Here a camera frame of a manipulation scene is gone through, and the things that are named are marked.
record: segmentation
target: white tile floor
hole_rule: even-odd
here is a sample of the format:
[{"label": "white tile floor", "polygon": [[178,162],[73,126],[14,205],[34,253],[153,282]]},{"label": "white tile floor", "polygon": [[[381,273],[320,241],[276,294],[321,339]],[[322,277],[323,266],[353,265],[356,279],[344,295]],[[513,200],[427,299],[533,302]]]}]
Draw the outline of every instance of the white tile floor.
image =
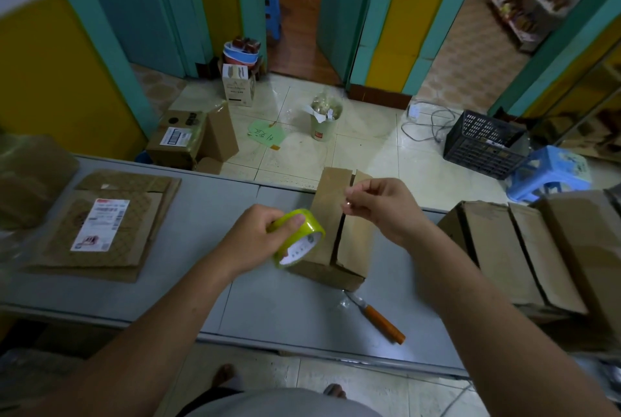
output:
[{"label": "white tile floor", "polygon": [[[348,399],[361,402],[384,417],[439,417],[467,381],[410,375],[395,370],[358,368],[326,360],[279,356],[275,353],[195,344],[159,406],[157,417],[175,417],[182,407],[206,391],[215,371],[231,363],[245,390],[305,388],[322,392],[340,384]],[[488,413],[474,390],[467,390],[448,417]]]},{"label": "white tile floor", "polygon": [[[327,142],[311,138],[311,117],[302,111],[322,90],[343,103],[335,137]],[[190,82],[171,108],[200,111],[214,99],[224,99],[220,81]],[[438,109],[422,104],[418,122],[429,124]],[[252,107],[231,105],[230,111],[240,151],[224,164],[226,177],[315,189],[324,167],[343,167],[400,178],[424,208],[448,210],[462,200],[507,202],[502,182],[446,162],[442,144],[434,140],[407,137],[401,129],[407,121],[404,111],[349,100],[341,88],[270,74],[257,83]],[[433,122],[451,124],[450,116],[437,113]],[[246,136],[255,119],[277,121],[285,130],[280,150]],[[405,131],[416,139],[431,137],[429,127],[406,125]],[[446,133],[440,132],[442,138]],[[595,188],[621,182],[619,165],[593,161],[591,170]]]}]

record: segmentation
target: barcode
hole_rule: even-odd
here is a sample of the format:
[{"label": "barcode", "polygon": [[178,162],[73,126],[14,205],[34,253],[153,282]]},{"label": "barcode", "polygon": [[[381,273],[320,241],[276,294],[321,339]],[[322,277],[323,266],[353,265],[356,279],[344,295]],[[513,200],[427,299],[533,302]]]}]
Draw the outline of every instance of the barcode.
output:
[{"label": "barcode", "polygon": [[173,133],[171,134],[170,138],[168,139],[168,144],[170,146],[176,146],[177,141],[179,140],[180,137],[181,137],[181,131],[175,129]]},{"label": "barcode", "polygon": [[120,221],[121,219],[123,219],[123,214],[125,214],[125,209],[119,211],[119,214],[117,214],[117,217],[114,219],[113,231],[116,231],[116,229],[119,227]]}]

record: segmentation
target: foot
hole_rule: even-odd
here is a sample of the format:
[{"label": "foot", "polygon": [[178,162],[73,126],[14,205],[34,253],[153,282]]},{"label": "foot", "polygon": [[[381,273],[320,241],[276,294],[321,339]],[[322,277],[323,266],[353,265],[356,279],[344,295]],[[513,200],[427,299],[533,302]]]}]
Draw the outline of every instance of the foot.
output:
[{"label": "foot", "polygon": [[347,394],[345,394],[345,391],[343,390],[343,388],[341,388],[340,384],[332,383],[326,389],[324,389],[323,394],[325,394],[326,396],[338,397],[339,399],[347,398]]},{"label": "foot", "polygon": [[225,387],[241,391],[241,389],[237,389],[238,387],[240,387],[239,381],[240,379],[237,375],[237,372],[235,371],[235,367],[230,363],[227,363],[226,365],[222,365],[220,368],[218,368],[218,371],[215,372],[213,380],[211,381],[211,387]]}]

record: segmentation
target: gray table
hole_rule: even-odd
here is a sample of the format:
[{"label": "gray table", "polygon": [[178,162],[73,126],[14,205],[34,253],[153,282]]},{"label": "gray table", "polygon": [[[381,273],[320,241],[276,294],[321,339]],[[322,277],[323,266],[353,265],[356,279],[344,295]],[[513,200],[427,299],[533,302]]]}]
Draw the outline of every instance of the gray table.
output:
[{"label": "gray table", "polygon": [[[183,180],[138,281],[127,284],[15,273],[0,303],[2,310],[126,327],[210,251],[251,204],[267,204],[287,212],[309,207],[314,196],[305,190],[184,170],[95,157],[79,159],[78,174],[50,216],[58,212],[75,183],[96,169]],[[434,222],[443,216],[425,212]],[[34,234],[30,245],[46,228],[43,225]],[[270,262],[237,278],[223,291],[198,340],[467,376],[441,319],[417,298],[414,275],[405,250],[376,231],[371,271],[358,292],[406,335],[401,346],[388,342],[341,291],[276,269]]]}]

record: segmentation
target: tape roll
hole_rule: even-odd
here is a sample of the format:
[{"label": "tape roll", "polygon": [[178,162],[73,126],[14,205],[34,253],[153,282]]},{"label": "tape roll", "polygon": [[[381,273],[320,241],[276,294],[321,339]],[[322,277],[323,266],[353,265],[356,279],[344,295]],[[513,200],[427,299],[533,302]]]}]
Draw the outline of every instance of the tape roll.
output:
[{"label": "tape roll", "polygon": [[269,225],[268,232],[275,231],[283,225],[287,219],[296,214],[304,215],[304,224],[301,225],[296,233],[289,237],[274,254],[274,261],[279,267],[288,267],[298,263],[325,235],[323,227],[321,227],[308,209],[296,209],[295,211],[285,214],[280,219],[276,219]]}]

